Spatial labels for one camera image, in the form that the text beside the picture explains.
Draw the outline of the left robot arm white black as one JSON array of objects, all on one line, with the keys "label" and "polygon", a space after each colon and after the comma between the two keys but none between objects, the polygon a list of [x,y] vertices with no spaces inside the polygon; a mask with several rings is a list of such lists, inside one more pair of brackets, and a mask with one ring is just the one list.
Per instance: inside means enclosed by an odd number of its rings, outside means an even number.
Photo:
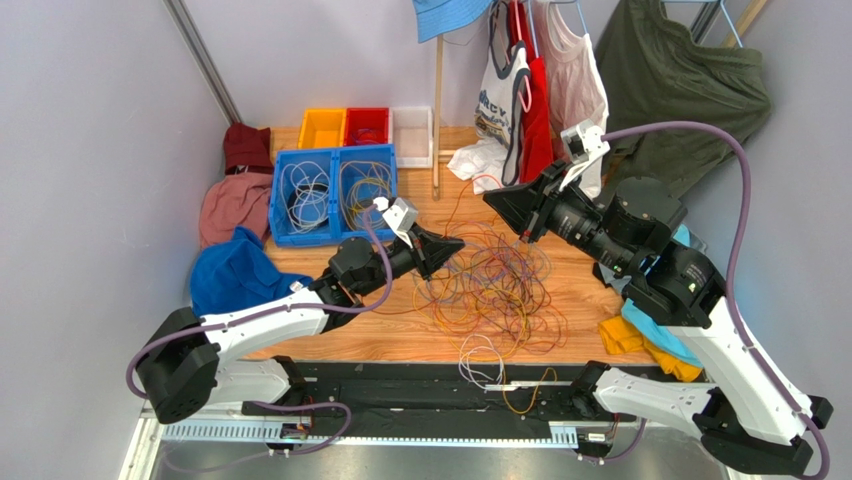
[{"label": "left robot arm white black", "polygon": [[341,328],[378,308],[394,280],[438,272],[465,243],[413,225],[409,241],[389,245],[354,237],[343,241],[323,273],[281,299],[243,310],[197,316],[172,311],[133,357],[126,379],[145,397],[157,420],[183,421],[209,405],[287,401],[297,382],[292,361],[256,361],[250,354],[294,338]]}]

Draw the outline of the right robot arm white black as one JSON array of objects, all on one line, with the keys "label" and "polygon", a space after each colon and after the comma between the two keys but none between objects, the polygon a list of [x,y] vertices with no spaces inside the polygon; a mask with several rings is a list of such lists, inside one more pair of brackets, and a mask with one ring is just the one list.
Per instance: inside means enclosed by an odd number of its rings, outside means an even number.
[{"label": "right robot arm white black", "polygon": [[831,403],[784,380],[732,317],[726,283],[700,251],[674,239],[681,202],[658,180],[622,181],[605,206],[556,162],[534,181],[486,192],[484,202],[532,243],[552,233],[628,282],[622,295],[699,360],[706,383],[654,381],[591,361],[570,386],[579,405],[657,422],[698,439],[716,460],[751,475],[804,477],[821,446],[806,442]]}]

